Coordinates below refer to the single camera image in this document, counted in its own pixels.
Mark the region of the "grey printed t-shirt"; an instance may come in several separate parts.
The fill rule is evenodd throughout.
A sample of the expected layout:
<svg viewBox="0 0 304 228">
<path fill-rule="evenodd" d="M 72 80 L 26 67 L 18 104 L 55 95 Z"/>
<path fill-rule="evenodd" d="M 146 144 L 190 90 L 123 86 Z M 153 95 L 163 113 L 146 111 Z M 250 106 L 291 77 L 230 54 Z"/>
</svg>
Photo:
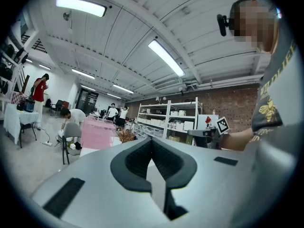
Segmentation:
<svg viewBox="0 0 304 228">
<path fill-rule="evenodd" d="M 279 127 L 304 123 L 304 62 L 288 23 L 279 19 L 277 45 L 259 82 L 252 117 L 253 138 L 246 148 Z"/>
</svg>

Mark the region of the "white display shelf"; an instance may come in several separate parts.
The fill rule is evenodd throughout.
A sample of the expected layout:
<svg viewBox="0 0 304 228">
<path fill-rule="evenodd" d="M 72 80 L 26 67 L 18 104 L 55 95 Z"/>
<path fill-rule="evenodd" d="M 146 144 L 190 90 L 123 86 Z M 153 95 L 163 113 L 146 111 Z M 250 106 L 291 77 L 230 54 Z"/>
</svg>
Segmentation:
<svg viewBox="0 0 304 228">
<path fill-rule="evenodd" d="M 0 44 L 0 113 L 11 102 L 14 89 L 24 88 L 23 67 L 28 55 L 17 33 L 9 31 Z"/>
</svg>

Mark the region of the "checked cloth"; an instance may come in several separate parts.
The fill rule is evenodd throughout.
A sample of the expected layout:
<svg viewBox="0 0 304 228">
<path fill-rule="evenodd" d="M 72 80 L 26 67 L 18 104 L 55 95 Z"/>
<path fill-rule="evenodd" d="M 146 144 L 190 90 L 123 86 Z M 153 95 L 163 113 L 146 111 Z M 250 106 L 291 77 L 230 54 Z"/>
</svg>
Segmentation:
<svg viewBox="0 0 304 228">
<path fill-rule="evenodd" d="M 20 101 L 24 101 L 26 99 L 26 95 L 21 92 L 14 91 L 11 97 L 11 103 L 17 105 Z"/>
</svg>

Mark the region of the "pink translucent storage box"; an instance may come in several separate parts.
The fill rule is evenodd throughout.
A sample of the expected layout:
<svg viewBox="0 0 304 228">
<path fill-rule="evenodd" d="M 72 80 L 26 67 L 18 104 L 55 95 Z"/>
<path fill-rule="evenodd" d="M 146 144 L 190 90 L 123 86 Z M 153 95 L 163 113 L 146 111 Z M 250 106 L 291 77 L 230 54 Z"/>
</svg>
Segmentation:
<svg viewBox="0 0 304 228">
<path fill-rule="evenodd" d="M 103 150 L 113 146 L 116 125 L 112 121 L 89 115 L 83 122 L 81 147 Z"/>
</svg>

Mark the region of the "white cloth covered table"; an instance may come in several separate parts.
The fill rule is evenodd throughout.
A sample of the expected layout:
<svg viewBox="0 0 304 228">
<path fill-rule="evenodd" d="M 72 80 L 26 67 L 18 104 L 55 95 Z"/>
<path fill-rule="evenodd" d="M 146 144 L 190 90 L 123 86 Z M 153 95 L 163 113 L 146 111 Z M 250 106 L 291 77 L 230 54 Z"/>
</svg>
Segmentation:
<svg viewBox="0 0 304 228">
<path fill-rule="evenodd" d="M 16 104 L 7 104 L 4 113 L 4 129 L 14 138 L 14 143 L 19 143 L 22 148 L 22 133 L 24 130 L 32 129 L 35 140 L 37 140 L 34 123 L 38 117 L 37 112 L 19 111 Z"/>
</svg>

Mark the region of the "dark glass door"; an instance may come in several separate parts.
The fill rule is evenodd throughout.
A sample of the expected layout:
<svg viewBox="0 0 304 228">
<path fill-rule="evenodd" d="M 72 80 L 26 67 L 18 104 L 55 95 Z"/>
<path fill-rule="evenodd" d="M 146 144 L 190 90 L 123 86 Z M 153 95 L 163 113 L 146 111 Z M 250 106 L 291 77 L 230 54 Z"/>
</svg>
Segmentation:
<svg viewBox="0 0 304 228">
<path fill-rule="evenodd" d="M 92 113 L 92 110 L 95 109 L 97 98 L 98 93 L 82 88 L 80 90 L 75 108 L 80 109 L 86 115 L 89 115 Z"/>
</svg>

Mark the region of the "dried brown plant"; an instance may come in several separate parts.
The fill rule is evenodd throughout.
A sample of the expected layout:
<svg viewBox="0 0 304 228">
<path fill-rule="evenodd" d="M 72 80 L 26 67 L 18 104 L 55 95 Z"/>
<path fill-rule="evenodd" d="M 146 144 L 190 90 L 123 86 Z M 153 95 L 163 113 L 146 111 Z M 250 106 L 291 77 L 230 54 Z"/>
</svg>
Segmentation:
<svg viewBox="0 0 304 228">
<path fill-rule="evenodd" d="M 127 143 L 136 139 L 135 134 L 129 129 L 119 128 L 117 131 L 117 137 L 121 143 Z"/>
</svg>

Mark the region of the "row of black bags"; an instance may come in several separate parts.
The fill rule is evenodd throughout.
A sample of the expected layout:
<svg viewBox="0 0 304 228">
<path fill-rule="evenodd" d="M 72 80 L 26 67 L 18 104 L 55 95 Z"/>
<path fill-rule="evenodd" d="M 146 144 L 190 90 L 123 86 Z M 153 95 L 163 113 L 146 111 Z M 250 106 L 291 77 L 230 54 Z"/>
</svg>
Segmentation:
<svg viewBox="0 0 304 228">
<path fill-rule="evenodd" d="M 12 44 L 0 47 L 0 97 L 10 97 L 12 92 L 25 92 L 29 76 L 25 77 L 24 64 L 28 59 L 24 48 L 15 50 Z"/>
</svg>

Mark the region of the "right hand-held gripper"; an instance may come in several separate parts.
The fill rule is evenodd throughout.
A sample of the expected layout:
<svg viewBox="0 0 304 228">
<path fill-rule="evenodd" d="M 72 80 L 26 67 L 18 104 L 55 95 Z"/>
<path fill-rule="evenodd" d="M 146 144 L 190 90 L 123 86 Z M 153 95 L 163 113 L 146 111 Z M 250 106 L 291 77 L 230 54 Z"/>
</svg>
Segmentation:
<svg viewBox="0 0 304 228">
<path fill-rule="evenodd" d="M 219 141 L 223 134 L 227 134 L 229 125 L 225 117 L 219 118 L 215 126 L 207 124 L 205 130 L 188 130 L 188 135 L 192 136 L 196 146 L 209 149 L 220 149 Z"/>
</svg>

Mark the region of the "person's right forearm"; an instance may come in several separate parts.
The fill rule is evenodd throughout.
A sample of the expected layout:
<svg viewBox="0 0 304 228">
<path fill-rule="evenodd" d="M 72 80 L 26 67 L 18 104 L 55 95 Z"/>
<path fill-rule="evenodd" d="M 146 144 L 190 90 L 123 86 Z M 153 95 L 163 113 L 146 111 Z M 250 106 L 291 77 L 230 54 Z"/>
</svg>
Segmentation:
<svg viewBox="0 0 304 228">
<path fill-rule="evenodd" d="M 221 149 L 228 149 L 232 151 L 244 151 L 245 146 L 253 138 L 253 131 L 251 128 L 238 133 L 223 134 L 219 142 Z"/>
</svg>

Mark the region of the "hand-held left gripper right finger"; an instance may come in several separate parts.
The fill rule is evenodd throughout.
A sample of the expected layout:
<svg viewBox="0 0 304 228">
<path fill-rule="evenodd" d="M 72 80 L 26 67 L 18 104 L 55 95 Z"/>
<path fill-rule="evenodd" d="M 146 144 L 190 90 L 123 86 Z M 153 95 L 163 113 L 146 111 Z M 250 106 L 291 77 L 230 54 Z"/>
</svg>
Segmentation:
<svg viewBox="0 0 304 228">
<path fill-rule="evenodd" d="M 175 204 L 172 190 L 188 185 L 197 171 L 193 157 L 159 139 L 151 140 L 152 160 L 165 181 L 163 212 L 169 219 L 176 219 L 188 211 Z"/>
</svg>

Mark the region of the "white shelving unit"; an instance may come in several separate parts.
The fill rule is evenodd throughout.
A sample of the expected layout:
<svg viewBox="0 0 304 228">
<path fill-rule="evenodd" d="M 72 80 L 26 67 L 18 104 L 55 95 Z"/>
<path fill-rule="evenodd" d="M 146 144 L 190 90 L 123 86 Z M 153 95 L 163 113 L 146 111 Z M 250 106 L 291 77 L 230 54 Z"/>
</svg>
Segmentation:
<svg viewBox="0 0 304 228">
<path fill-rule="evenodd" d="M 169 100 L 165 104 L 140 104 L 136 117 L 137 128 L 150 137 L 159 137 L 194 145 L 188 135 L 196 130 L 198 117 L 203 113 L 203 104 L 195 100 L 175 103 Z"/>
</svg>

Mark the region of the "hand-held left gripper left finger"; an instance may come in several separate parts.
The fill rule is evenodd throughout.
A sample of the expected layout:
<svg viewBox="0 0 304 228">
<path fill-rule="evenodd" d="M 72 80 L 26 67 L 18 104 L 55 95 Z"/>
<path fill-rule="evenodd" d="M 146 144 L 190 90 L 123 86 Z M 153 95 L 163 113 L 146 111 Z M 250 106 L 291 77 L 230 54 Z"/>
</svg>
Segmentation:
<svg viewBox="0 0 304 228">
<path fill-rule="evenodd" d="M 152 185 L 147 181 L 148 165 L 152 159 L 152 140 L 145 139 L 118 153 L 111 161 L 113 177 L 126 190 L 151 192 Z"/>
</svg>

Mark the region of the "ceiling air conditioner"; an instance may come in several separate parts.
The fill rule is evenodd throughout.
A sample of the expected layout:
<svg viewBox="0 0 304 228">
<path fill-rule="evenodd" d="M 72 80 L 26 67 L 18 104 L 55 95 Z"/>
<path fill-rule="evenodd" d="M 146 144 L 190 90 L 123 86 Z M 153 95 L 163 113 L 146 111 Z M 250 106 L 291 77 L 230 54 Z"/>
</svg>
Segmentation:
<svg viewBox="0 0 304 228">
<path fill-rule="evenodd" d="M 181 82 L 178 78 L 171 78 L 171 79 L 168 79 L 168 80 L 164 80 L 164 81 L 155 83 L 153 85 L 153 87 L 157 90 L 161 90 L 161 89 L 164 89 L 164 88 L 167 88 L 167 87 L 179 85 L 180 83 Z"/>
</svg>

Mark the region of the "grey chair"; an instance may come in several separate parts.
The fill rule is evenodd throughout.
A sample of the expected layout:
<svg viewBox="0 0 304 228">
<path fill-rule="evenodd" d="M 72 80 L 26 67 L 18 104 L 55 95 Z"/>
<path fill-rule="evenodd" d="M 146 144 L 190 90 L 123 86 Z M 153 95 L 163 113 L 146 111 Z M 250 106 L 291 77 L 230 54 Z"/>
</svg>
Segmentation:
<svg viewBox="0 0 304 228">
<path fill-rule="evenodd" d="M 81 137 L 81 129 L 76 123 L 72 123 L 72 122 L 66 123 L 65 128 L 63 130 L 63 134 L 62 134 L 63 164 L 65 164 L 65 156 L 66 156 L 67 163 L 70 164 L 69 157 L 68 157 L 68 149 L 67 149 L 67 138 L 70 138 L 70 137 L 76 137 L 76 138 Z"/>
</svg>

